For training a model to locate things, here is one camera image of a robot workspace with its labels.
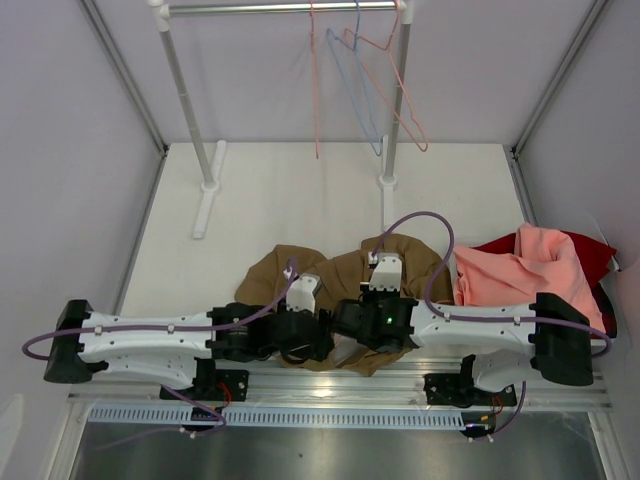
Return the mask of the tan brown skirt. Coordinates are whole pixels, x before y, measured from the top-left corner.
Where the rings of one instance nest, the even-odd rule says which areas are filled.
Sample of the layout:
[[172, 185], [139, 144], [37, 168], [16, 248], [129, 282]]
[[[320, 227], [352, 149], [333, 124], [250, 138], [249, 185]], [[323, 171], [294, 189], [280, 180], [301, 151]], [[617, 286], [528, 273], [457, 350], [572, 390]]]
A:
[[[368, 268], [368, 254], [377, 245], [376, 237], [365, 239], [360, 248], [333, 258], [301, 246], [277, 245], [260, 261], [251, 266], [236, 289], [234, 300], [248, 305], [267, 305], [284, 289], [286, 280], [283, 274], [287, 261], [294, 259], [303, 273], [318, 275], [322, 286], [316, 296], [316, 305], [333, 311], [342, 299], [357, 299], [360, 284], [371, 277]], [[447, 269], [435, 275], [441, 256], [422, 241], [393, 234], [383, 244], [385, 253], [397, 253], [403, 262], [401, 295], [422, 300], [429, 279], [433, 279], [430, 296], [434, 303], [451, 305], [454, 303], [452, 282]], [[357, 352], [338, 362], [335, 355], [322, 362], [309, 360], [299, 369], [313, 372], [347, 370], [370, 377], [384, 366], [401, 359], [408, 351], [396, 354], [377, 353], [361, 347]]]

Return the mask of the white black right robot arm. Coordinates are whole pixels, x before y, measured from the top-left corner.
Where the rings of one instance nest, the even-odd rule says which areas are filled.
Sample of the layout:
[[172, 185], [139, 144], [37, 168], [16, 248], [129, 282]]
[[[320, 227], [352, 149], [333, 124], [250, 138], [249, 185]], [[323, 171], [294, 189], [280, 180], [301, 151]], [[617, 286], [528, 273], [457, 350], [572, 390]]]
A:
[[593, 382], [589, 321], [552, 293], [502, 307], [428, 304], [372, 293], [340, 302], [333, 328], [378, 353], [441, 345], [486, 348], [463, 359], [456, 380], [458, 395], [472, 404], [528, 380], [571, 387]]

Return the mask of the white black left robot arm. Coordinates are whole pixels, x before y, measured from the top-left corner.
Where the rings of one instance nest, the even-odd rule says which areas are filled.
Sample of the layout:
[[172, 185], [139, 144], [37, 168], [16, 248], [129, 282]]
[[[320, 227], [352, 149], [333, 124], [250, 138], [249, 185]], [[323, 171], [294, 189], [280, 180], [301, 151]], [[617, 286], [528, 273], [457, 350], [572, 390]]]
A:
[[330, 314], [265, 309], [230, 303], [208, 312], [174, 318], [104, 315], [85, 300], [67, 304], [56, 326], [44, 379], [87, 383], [96, 375], [160, 385], [170, 393], [203, 401], [245, 400], [249, 373], [219, 370], [219, 360], [266, 361], [279, 356], [299, 365], [323, 361], [334, 347]]

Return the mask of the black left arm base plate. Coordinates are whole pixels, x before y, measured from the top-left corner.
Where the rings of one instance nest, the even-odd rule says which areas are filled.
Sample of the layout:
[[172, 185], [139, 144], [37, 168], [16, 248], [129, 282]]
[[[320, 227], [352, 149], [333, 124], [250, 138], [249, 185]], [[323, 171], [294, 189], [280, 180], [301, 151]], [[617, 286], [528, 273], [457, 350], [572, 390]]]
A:
[[248, 370], [216, 369], [213, 372], [198, 373], [192, 386], [176, 392], [196, 401], [245, 402], [249, 377]]

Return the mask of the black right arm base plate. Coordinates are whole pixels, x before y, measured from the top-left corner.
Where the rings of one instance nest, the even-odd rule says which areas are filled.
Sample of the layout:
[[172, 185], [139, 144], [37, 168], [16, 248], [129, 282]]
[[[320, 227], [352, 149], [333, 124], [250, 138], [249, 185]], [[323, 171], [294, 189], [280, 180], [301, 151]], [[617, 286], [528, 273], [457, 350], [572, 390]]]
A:
[[514, 407], [517, 404], [515, 387], [509, 385], [499, 392], [487, 392], [473, 386], [455, 373], [428, 373], [424, 377], [424, 392], [431, 406]]

